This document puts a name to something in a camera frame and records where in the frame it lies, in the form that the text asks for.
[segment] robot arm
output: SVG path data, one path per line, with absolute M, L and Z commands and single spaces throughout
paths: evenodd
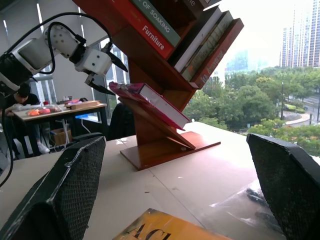
M 75 39 L 71 32 L 61 24 L 53 23 L 51 27 L 45 29 L 40 38 L 33 38 L 16 47 L 5 57 L 1 56 L 0 97 L 6 98 L 15 93 L 20 84 L 48 66 L 53 59 L 50 48 L 53 57 L 61 54 L 74 63 L 78 72 L 87 73 L 86 84 L 97 91 L 114 95 L 104 87 L 95 85 L 93 76 L 104 76 L 112 63 L 127 72 L 126 66 L 119 58 L 109 52 L 107 47 L 99 51 L 91 47 L 85 47 L 85 42 L 86 40 L 82 37 L 78 40 Z

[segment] high-rise building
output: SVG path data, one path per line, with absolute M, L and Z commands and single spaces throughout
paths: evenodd
M 281 67 L 320 66 L 320 1 L 297 1 L 292 25 L 283 29 Z

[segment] green book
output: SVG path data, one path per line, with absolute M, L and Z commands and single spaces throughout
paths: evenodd
M 152 25 L 170 42 L 172 46 L 177 46 L 180 41 L 180 36 L 148 0 L 131 0 L 131 2 L 143 13 L 150 23 L 152 23 Z

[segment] red book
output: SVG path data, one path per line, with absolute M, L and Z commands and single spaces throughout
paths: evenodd
M 108 0 L 128 23 L 164 58 L 166 59 L 173 46 L 143 16 L 129 0 Z
M 194 88 L 201 89 L 206 84 L 207 80 L 210 78 L 211 74 L 214 72 L 243 28 L 244 24 L 240 18 L 232 21 L 228 29 L 218 41 L 214 52 L 203 62 L 203 66 L 206 67 L 200 68 L 189 82 Z
M 112 81 L 109 83 L 109 88 L 122 98 L 138 102 L 145 111 L 171 127 L 183 130 L 184 126 L 190 122 L 183 113 L 146 83 L 119 84 Z

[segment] plastic bag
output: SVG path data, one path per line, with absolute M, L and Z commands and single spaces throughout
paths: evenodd
M 46 105 L 44 107 L 38 107 L 27 112 L 28 116 L 34 117 L 45 114 L 59 113 L 62 109 L 55 105 Z
M 212 228 L 218 234 L 235 240 L 254 239 L 258 236 L 268 240 L 286 239 L 262 193 L 259 180 L 210 206 L 214 208 L 210 213 Z

